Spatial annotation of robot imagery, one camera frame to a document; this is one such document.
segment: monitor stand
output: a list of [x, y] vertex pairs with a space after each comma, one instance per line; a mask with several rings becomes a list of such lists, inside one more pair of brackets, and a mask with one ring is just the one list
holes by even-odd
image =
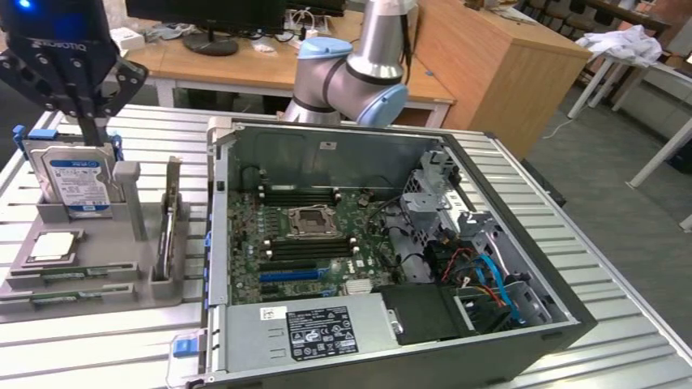
[[214, 57], [224, 57], [238, 52], [238, 43], [230, 36], [215, 36], [212, 28], [207, 33], [200, 32], [183, 36], [183, 45], [195, 53]]

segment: metal slotted surface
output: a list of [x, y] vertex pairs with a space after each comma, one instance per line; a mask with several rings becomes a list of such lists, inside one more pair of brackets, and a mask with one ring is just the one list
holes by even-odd
[[[182, 193], [192, 203], [186, 303], [156, 310], [0, 325], [0, 387], [166, 387], [170, 341], [200, 323], [204, 141], [212, 114], [227, 113], [131, 105], [110, 123], [123, 136], [126, 158], [142, 163], [142, 201], [160, 199], [168, 156], [183, 159]], [[75, 125], [51, 115], [42, 117], [38, 126], [78, 132]], [[479, 133], [460, 132], [456, 138], [599, 321], [568, 351], [544, 357], [511, 383], [496, 387], [692, 387], [687, 346], [536, 189], [508, 152]], [[462, 186], [483, 209], [471, 183]], [[2, 280], [36, 217], [32, 204], [40, 196], [30, 166], [18, 156], [0, 173], [0, 189]], [[188, 361], [192, 372], [198, 360]]]

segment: motherboard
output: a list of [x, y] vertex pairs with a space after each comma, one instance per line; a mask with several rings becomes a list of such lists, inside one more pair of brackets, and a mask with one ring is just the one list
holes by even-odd
[[232, 191], [228, 204], [235, 305], [392, 284], [396, 258], [368, 190]]

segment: gray floor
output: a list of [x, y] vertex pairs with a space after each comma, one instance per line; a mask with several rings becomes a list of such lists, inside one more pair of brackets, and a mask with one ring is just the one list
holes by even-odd
[[[568, 119], [574, 88], [546, 134]], [[626, 185], [662, 144], [604, 106], [587, 109], [530, 162], [568, 200], [564, 210], [680, 337], [692, 344], [692, 176], [663, 165], [634, 190]]]

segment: power supply label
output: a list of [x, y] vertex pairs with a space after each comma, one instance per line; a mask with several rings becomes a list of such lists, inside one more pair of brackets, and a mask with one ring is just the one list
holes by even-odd
[[52, 160], [51, 169], [63, 203], [74, 211], [103, 211], [111, 206], [96, 160]]
[[286, 314], [291, 357], [296, 361], [358, 353], [348, 309], [344, 306]]

